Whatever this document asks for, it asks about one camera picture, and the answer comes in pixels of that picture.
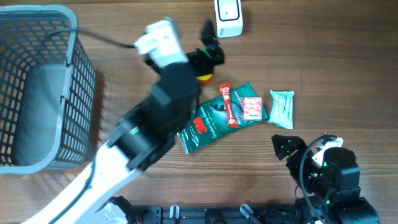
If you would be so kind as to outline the red coffee stick sachet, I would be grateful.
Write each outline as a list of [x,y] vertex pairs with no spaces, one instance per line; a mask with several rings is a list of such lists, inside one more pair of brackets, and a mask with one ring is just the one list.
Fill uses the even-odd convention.
[[228,126],[230,128],[238,128],[239,124],[236,120],[233,111],[232,99],[231,99],[231,91],[229,83],[220,84],[219,85],[220,93],[223,98],[223,102],[226,108],[227,119],[228,119]]

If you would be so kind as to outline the green 3M gloves packet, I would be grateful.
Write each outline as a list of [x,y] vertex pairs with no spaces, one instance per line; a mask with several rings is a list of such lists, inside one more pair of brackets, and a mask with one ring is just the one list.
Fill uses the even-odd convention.
[[186,154],[193,153],[213,142],[221,139],[227,134],[243,129],[268,118],[266,110],[262,109],[259,120],[246,121],[242,107],[245,97],[257,97],[252,85],[247,82],[244,85],[231,90],[232,111],[238,122],[237,128],[228,126],[228,117],[225,103],[221,95],[199,105],[199,109],[193,110],[193,123],[178,133]]

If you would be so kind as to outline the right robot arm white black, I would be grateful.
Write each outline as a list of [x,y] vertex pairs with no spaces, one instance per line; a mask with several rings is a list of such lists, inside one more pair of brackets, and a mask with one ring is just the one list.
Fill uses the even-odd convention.
[[376,209],[360,195],[361,169],[342,138],[324,134],[310,144],[298,136],[271,139],[303,193],[287,212],[290,223],[380,223]]

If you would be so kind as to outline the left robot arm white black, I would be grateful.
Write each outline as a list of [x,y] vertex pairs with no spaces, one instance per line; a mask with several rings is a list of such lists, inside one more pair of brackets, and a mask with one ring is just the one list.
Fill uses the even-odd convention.
[[201,31],[204,49],[185,53],[174,20],[146,27],[132,45],[159,80],[119,121],[90,164],[30,223],[83,223],[127,184],[162,158],[177,133],[190,126],[199,107],[200,77],[224,62],[211,20]]

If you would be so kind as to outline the light teal tissue pack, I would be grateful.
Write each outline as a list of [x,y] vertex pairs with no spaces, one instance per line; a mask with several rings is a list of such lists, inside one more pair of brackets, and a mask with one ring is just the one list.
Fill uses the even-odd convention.
[[285,129],[293,129],[294,91],[270,91],[273,99],[269,122]]

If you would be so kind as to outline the small red snack packet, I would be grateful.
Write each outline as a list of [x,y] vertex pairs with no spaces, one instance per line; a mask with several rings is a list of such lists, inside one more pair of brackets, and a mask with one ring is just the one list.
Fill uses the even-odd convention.
[[243,103],[243,118],[245,121],[260,121],[262,119],[261,97],[245,97]]

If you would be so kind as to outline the red sauce bottle green cap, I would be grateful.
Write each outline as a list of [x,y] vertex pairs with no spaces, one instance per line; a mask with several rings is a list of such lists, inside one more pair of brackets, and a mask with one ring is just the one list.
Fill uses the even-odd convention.
[[197,77],[197,80],[199,81],[200,85],[202,85],[202,86],[206,86],[206,85],[210,84],[212,79],[213,79],[212,73],[207,74],[207,75],[201,75],[201,76]]

